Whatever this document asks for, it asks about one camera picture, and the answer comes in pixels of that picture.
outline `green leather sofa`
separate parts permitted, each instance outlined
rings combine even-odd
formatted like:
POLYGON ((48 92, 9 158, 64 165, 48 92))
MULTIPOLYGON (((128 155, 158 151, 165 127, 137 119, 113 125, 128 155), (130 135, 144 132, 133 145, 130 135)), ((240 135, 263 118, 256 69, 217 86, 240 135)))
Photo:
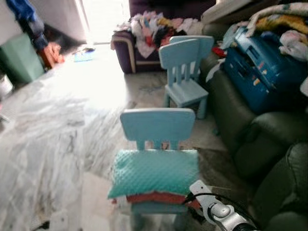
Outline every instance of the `green leather sofa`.
POLYGON ((264 231, 308 230, 308 143, 289 149, 264 178, 252 203, 264 231))
MULTIPOLYGON (((204 35, 222 40, 228 25, 206 25, 204 35)), ((263 231, 308 230, 308 115, 304 112, 254 114, 223 70, 205 83, 218 63, 201 63, 201 84, 221 138, 238 174, 254 186, 254 214, 263 231)))
MULTIPOLYGON (((207 25, 204 35, 221 40, 228 26, 207 25)), ((308 115, 304 112, 254 114, 223 70, 205 83, 209 70, 218 63, 211 53, 202 60, 200 80, 209 92, 221 138, 232 155, 239 175, 256 184, 299 141, 308 141, 308 115)))

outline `green bin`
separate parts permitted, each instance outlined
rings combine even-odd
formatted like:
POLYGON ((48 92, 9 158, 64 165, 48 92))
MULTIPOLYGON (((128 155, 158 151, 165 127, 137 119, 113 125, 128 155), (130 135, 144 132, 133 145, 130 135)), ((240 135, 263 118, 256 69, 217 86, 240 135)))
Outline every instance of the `green bin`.
POLYGON ((0 66, 14 82, 29 83, 44 74, 27 34, 16 36, 0 46, 0 66))

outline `dark purple armchair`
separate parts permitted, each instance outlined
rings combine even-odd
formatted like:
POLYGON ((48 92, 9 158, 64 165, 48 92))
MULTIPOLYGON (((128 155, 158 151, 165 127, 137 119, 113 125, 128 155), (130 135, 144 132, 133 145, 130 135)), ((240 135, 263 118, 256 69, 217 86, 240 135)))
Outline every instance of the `dark purple armchair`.
MULTIPOLYGON (((129 0, 130 16, 133 17, 144 11, 162 12, 164 17, 172 18, 197 18, 204 11, 215 5, 216 0, 129 0)), ((161 70, 158 52, 154 51, 147 59, 141 56, 135 47, 135 38, 131 32, 115 32, 112 42, 120 66, 124 73, 137 73, 143 71, 161 70)))

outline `chair seat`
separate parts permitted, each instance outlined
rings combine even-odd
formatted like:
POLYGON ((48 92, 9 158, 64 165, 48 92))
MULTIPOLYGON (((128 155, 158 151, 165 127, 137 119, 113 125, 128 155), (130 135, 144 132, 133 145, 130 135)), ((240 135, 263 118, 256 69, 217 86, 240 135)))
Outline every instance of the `chair seat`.
POLYGON ((187 195, 199 176, 196 150, 122 150, 108 198, 153 191, 187 195))
POLYGON ((172 86, 166 85, 166 90, 178 107, 196 103, 208 95, 208 92, 193 80, 184 80, 181 84, 174 83, 172 86))

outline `wall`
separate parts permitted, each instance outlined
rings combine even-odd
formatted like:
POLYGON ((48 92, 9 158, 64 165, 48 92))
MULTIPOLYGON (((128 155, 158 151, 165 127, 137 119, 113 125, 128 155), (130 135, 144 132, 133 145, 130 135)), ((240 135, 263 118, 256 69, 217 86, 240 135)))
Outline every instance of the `wall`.
POLYGON ((0 0, 0 45, 19 35, 22 30, 15 21, 15 16, 7 7, 5 0, 0 0))
POLYGON ((79 16, 75 0, 30 0, 43 21, 68 35, 84 42, 87 31, 79 16))

